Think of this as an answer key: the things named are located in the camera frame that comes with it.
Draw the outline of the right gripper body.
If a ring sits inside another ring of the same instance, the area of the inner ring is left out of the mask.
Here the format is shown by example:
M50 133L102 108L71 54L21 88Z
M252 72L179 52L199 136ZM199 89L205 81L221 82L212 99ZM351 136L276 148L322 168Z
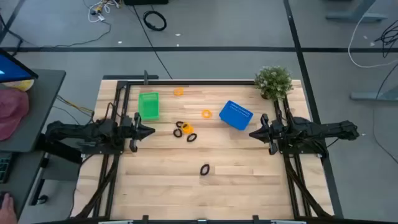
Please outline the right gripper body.
M278 151L277 145L274 140L283 137L284 125L277 119L273 120L271 124L269 124L269 118L267 114L262 114L261 124L262 142L269 144L269 154L274 155Z

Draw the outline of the red cap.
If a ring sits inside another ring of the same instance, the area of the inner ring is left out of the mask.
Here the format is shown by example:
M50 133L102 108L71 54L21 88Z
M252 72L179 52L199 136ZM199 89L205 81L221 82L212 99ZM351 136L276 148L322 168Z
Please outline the red cap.
M16 88L0 90L0 141L9 139L29 112L29 97Z

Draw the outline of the black computer monitor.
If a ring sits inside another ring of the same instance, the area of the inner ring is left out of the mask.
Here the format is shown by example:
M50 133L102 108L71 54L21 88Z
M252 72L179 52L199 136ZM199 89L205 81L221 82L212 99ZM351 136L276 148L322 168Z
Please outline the black computer monitor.
M5 50L0 49L0 83L38 79L39 76Z

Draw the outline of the dark low desk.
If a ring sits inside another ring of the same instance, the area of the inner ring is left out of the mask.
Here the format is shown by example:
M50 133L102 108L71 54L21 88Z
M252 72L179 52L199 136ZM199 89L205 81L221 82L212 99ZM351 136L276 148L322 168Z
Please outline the dark low desk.
M14 200L16 218L20 218L25 204L41 205L48 201L47 195L41 194L45 179L42 174L36 182L40 168L46 168L49 159L42 151L29 153L14 153L9 160L5 183L0 182L0 205L3 193L9 193Z

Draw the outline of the grey desk foot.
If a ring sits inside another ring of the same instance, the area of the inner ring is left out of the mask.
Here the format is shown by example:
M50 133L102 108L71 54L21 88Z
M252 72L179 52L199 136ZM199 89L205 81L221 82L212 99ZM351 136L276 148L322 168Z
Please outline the grey desk foot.
M398 85L384 92L351 92L351 100L356 101L398 101Z
M325 19L340 22L381 22L388 17L384 14L372 13L372 8L376 0L362 0L352 11L329 12Z

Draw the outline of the black keyboard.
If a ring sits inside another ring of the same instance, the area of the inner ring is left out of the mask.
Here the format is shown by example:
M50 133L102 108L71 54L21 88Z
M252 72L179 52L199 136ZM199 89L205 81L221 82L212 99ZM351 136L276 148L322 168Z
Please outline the black keyboard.
M13 158L12 152L0 152L0 184L7 182Z

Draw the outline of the person's hand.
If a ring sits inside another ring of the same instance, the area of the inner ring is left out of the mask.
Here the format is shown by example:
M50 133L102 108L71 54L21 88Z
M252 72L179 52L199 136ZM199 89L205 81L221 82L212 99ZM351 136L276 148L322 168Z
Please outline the person's hand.
M14 200L9 193L4 195L0 207L0 224L17 224L17 217L14 211Z

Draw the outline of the green plastic basket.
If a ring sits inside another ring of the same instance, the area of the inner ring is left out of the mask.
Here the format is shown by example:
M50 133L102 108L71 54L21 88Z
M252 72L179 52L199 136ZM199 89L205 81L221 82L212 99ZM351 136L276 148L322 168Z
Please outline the green plastic basket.
M142 120L159 119L159 93L140 93L138 99L138 111Z

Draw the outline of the black side desk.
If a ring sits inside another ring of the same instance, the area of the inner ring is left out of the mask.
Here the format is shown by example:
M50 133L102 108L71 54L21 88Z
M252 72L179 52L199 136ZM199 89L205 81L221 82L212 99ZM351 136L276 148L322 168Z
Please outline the black side desk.
M64 70L34 69L33 72L39 77L27 91L29 112L12 136L0 141L0 151L30 152L35 149L66 75Z

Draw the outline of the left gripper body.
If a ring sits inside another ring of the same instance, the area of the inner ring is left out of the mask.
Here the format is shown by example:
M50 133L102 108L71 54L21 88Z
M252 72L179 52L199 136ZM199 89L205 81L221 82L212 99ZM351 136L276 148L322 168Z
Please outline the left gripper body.
M137 141L142 141L143 135L141 130L141 116L138 112L134 113L134 117L125 115L121 120L121 136L124 139L131 138L129 148L132 152L137 152Z

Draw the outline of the white yellow tub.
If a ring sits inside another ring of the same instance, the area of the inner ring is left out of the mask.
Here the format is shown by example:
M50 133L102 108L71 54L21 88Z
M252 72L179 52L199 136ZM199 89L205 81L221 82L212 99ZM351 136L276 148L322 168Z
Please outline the white yellow tub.
M34 80L21 80L21 81L3 83L4 86L7 86L9 88L15 88L20 91L27 91L27 90L31 89L33 84L34 84Z

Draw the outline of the potted green plant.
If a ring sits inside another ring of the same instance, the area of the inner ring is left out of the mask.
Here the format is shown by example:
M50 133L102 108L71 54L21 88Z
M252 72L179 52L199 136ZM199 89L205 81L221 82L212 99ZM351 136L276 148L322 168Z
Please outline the potted green plant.
M261 91L261 96L267 100L283 99L293 90L290 72L281 66L263 67L255 74L254 84Z

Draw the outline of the blue plastic basket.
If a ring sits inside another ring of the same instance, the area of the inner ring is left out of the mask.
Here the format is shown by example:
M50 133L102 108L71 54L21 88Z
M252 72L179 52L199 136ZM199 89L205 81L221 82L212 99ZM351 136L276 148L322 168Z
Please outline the blue plastic basket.
M219 117L228 125L242 131L248 126L253 117L253 113L229 100L220 111Z

